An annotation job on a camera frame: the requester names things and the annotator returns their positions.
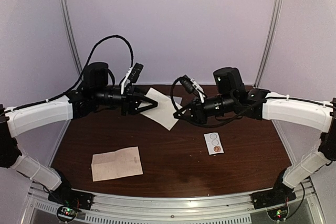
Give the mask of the grey envelope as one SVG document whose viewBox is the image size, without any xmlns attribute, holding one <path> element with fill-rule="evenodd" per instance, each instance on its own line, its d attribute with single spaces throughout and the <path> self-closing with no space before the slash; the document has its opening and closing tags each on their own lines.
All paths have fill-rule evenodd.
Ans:
<svg viewBox="0 0 336 224">
<path fill-rule="evenodd" d="M 181 106 L 181 103 L 182 103 L 182 97 L 176 97 L 176 96 L 173 96 L 173 100 L 175 102 L 175 105 L 178 109 L 180 109 L 182 106 Z M 169 95 L 166 95 L 166 99 L 164 101 L 164 103 L 166 104 L 166 106 L 170 109 L 173 109 L 174 108 L 174 105 L 171 101 L 171 97 Z"/>
</svg>

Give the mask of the beige ornate letter sheet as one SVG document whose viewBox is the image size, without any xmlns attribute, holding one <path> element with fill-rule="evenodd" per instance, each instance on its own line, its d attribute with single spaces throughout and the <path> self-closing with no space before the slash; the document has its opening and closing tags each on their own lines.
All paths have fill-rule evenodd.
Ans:
<svg viewBox="0 0 336 224">
<path fill-rule="evenodd" d="M 140 114 L 162 125 L 164 128 L 170 131 L 178 122 L 178 119 L 173 116 L 173 114 L 176 112 L 176 109 L 172 104 L 171 98 L 154 88 L 150 88 L 148 90 L 146 97 L 156 101 L 158 105 L 156 108 L 146 110 Z"/>
</svg>

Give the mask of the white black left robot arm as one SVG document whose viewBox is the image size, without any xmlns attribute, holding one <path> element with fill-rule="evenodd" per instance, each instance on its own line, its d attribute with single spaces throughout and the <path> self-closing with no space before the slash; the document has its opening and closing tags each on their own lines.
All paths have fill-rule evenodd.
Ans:
<svg viewBox="0 0 336 224">
<path fill-rule="evenodd" d="M 64 205 L 71 205 L 76 197 L 70 182 L 60 171 L 23 154 L 16 137 L 55 122 L 83 118 L 97 112 L 100 106 L 105 109 L 120 107 L 122 115 L 135 115 L 156 108 L 158 102 L 134 85 L 142 69 L 143 65 L 136 63 L 127 71 L 121 85 L 116 86 L 108 84 L 108 80 L 114 78 L 108 64 L 94 62 L 84 68 L 79 87 L 59 98 L 29 106 L 1 107 L 1 167 L 16 170 L 44 186 L 47 193 Z"/>
</svg>

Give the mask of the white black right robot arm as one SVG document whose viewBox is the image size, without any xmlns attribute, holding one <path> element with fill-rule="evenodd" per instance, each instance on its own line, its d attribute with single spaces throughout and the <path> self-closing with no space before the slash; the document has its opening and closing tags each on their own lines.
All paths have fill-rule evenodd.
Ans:
<svg viewBox="0 0 336 224">
<path fill-rule="evenodd" d="M 312 101 L 281 95 L 267 89 L 246 90 L 240 72 L 225 67 L 213 73 L 218 95 L 208 97 L 202 87 L 187 75 L 172 84 L 174 92 L 180 83 L 195 98 L 186 106 L 173 104 L 174 118 L 197 127 L 217 128 L 243 117 L 276 120 L 320 130 L 320 143 L 302 159 L 280 172 L 272 189 L 253 194 L 257 207 L 284 204 L 293 198 L 293 190 L 324 165 L 335 162 L 335 101 Z"/>
</svg>

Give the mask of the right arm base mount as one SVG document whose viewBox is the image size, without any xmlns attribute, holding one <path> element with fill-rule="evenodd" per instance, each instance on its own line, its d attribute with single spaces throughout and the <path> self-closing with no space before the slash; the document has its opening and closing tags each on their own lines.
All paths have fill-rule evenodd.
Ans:
<svg viewBox="0 0 336 224">
<path fill-rule="evenodd" d="M 296 194 L 285 194 L 273 189 L 266 191 L 258 191 L 251 195 L 254 209 L 269 208 L 277 205 L 284 205 L 288 201 L 295 200 Z"/>
</svg>

